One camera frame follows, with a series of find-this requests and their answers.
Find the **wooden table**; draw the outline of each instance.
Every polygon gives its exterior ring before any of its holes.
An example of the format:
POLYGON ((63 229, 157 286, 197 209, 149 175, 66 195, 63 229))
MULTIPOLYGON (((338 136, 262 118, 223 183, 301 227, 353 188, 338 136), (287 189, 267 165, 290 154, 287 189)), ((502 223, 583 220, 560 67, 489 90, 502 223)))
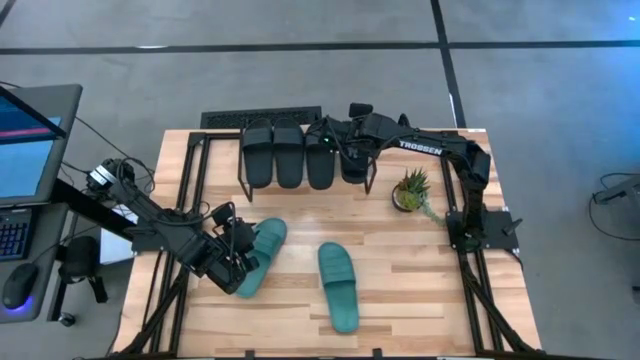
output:
MULTIPOLYGON (((175 206, 190 131, 165 133, 152 196, 161 206, 175 206)), ((484 130, 460 134, 491 152, 484 130)), ((194 191, 198 151, 188 197, 194 191)), ((238 216, 247 221, 280 217, 289 233, 255 298, 225 295, 206 277, 190 277, 179 356, 244 356, 248 349, 256 350, 257 356, 370 356, 377 347, 385 355, 398 356, 474 354, 457 257, 449 248, 446 229, 420 212, 400 213, 390 201, 405 170, 422 167, 431 184, 432 208, 444 216, 447 200, 439 158, 384 151, 368 196, 363 186, 345 183, 339 172, 330 189, 316 191, 306 179, 298 189, 281 189, 274 171, 274 183, 256 190, 253 203, 237 182, 237 161, 238 141, 211 143, 203 199, 212 207, 232 200, 238 216), (350 335, 337 334, 330 324, 316 255, 326 241, 344 245, 353 258, 360 328, 350 335)), ((502 208, 502 190, 491 166, 484 201, 489 209, 502 208)), ((462 204, 453 170, 452 174, 462 204)), ((496 305, 526 342, 539 347, 520 266, 504 251, 485 254, 496 305)), ((155 259, 150 253, 135 260, 115 350, 140 330, 155 259)), ((154 294, 159 292, 160 268, 154 294)), ((156 301, 154 295, 151 310, 156 301)), ((484 344, 491 348, 486 315, 479 303, 478 308, 484 344)), ((170 309, 161 350, 168 348, 172 316, 170 309)))

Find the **succulent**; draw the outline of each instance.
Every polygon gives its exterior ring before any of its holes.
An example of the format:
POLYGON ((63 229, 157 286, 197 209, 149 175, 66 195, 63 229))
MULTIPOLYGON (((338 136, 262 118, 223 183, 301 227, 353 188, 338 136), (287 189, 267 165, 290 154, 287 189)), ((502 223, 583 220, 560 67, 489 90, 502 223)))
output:
POLYGON ((429 190, 427 185, 427 174, 424 173, 422 168, 414 169, 411 174, 409 171, 405 171, 404 178, 398 183, 399 191, 406 191, 415 195, 426 194, 429 190))

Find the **gray floor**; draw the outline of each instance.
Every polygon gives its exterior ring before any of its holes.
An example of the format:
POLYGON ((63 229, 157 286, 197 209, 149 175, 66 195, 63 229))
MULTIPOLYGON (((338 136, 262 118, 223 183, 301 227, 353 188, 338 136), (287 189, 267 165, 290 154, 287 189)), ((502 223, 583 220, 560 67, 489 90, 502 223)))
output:
MULTIPOLYGON (((631 1, 440 2, 450 41, 640 39, 631 1)), ((436 39, 429 2, 414 0, 18 0, 0 29, 0 48, 436 39)), ((640 49, 452 57, 467 124, 489 130, 507 204, 524 218, 518 236, 544 348, 637 358, 640 305, 631 284, 640 283, 640 244, 600 235, 586 209, 600 175, 640 170, 640 49)), ((392 116, 406 112, 415 125, 454 125, 438 50, 0 56, 0 80, 82 84, 79 115, 150 166, 163 131, 196 127, 202 111, 321 105, 341 117, 349 102, 364 101, 392 116)), ((78 124, 66 160, 90 168, 116 155, 78 124)), ((594 215, 616 233, 640 234, 629 213, 621 203, 594 215)), ((121 271, 108 277, 115 293, 128 281, 121 271)), ((85 307, 86 296, 65 307, 91 321, 43 335, 56 348, 47 358, 104 354, 119 308, 85 307)), ((8 331, 17 330, 0 327, 8 331)))

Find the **slipper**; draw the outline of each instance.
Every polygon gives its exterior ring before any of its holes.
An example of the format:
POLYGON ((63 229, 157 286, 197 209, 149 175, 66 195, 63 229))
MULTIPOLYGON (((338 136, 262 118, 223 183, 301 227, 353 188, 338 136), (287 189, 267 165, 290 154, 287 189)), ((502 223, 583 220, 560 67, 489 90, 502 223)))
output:
POLYGON ((339 333, 355 331, 359 325, 358 295, 349 253, 339 244, 324 243, 318 249, 318 264, 331 325, 339 333))
POLYGON ((336 156, 333 150, 321 141, 317 128, 312 129, 313 126, 309 126, 305 136, 307 179, 313 189, 325 190, 333 184, 336 156))
POLYGON ((257 236, 253 242, 253 250, 247 253, 247 257, 255 257, 259 266, 247 273, 236 290, 236 295, 243 298, 253 297, 258 292, 273 259, 287 237, 287 224, 282 219, 269 218, 256 225, 255 231, 257 236))
POLYGON ((281 119, 273 125, 273 152, 276 158, 278 184, 295 189, 302 182, 304 166, 304 133, 291 119, 281 119))
POLYGON ((253 121, 242 134, 247 182, 256 189, 267 187, 273 173, 273 132, 266 119, 253 121))
POLYGON ((341 154, 343 156, 340 157, 342 179, 349 184, 364 183, 369 173, 369 157, 358 149, 347 148, 346 150, 347 153, 341 154))

